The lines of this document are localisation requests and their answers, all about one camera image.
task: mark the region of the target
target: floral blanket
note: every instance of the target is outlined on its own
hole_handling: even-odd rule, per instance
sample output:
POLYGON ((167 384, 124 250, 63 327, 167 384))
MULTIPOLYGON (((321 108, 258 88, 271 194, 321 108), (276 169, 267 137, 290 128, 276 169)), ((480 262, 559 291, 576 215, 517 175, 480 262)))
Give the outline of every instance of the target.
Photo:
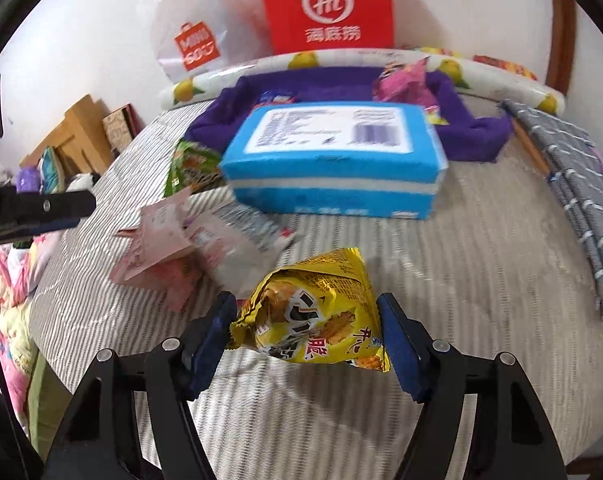
POLYGON ((37 347, 30 336, 30 294, 37 288, 61 233, 34 238, 29 249, 0 246, 0 361, 18 421, 28 434, 24 409, 37 347))

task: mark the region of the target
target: purple pet bed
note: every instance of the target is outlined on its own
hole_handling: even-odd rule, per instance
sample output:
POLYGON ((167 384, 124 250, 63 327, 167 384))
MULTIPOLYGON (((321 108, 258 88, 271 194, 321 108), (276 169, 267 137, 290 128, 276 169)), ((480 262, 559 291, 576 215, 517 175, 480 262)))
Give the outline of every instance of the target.
MULTIPOLYGON (((223 153, 262 93, 294 94, 301 103, 372 101, 373 82, 380 73, 380 68, 327 67, 240 77, 188 126, 184 139, 223 153)), ((508 117, 475 119, 442 72, 428 72, 426 84, 439 102, 441 116, 450 123, 435 126, 448 159, 494 162, 512 133, 508 117)))

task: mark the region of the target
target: green snack bag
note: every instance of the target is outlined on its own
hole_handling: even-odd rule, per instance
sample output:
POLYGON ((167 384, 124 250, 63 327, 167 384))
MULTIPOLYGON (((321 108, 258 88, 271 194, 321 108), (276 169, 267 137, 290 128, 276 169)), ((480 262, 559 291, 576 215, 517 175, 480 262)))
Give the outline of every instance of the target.
POLYGON ((222 156, 199 142, 180 140, 173 153, 164 197, 174 195, 184 187, 196 193, 222 179, 217 165, 222 156))

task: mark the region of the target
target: blue box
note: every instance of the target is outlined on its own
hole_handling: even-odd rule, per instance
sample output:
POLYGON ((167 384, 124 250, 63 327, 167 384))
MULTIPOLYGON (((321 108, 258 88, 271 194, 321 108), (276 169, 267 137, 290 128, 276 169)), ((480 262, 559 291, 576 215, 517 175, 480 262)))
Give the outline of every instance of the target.
POLYGON ((324 102, 257 108, 220 168, 265 212, 423 219, 448 161, 421 107, 324 102))

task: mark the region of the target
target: metal screw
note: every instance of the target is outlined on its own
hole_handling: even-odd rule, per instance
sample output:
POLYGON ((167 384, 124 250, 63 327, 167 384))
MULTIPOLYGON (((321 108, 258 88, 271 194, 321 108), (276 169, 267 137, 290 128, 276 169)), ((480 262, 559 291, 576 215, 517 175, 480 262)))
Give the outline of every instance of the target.
POLYGON ((104 348, 98 352, 97 358, 100 363, 108 361, 113 356, 113 351, 108 348, 104 348))
POLYGON ((166 352, 170 352, 171 350, 177 350, 179 348, 179 339, 177 339, 175 337, 166 339, 162 343, 162 348, 165 349, 166 352))
POLYGON ((514 365, 515 363, 517 363, 517 359, 515 359, 515 356, 514 356, 514 355, 512 355, 512 354, 510 354, 510 353, 508 353, 508 352, 504 352, 504 353, 502 353, 502 354, 499 356, 499 360, 500 360, 500 361, 501 361, 503 364, 508 365, 508 366, 512 366, 512 365, 514 365))
POLYGON ((445 354, 451 349, 451 344, 443 339, 437 339, 433 341, 433 348, 442 354, 445 354))

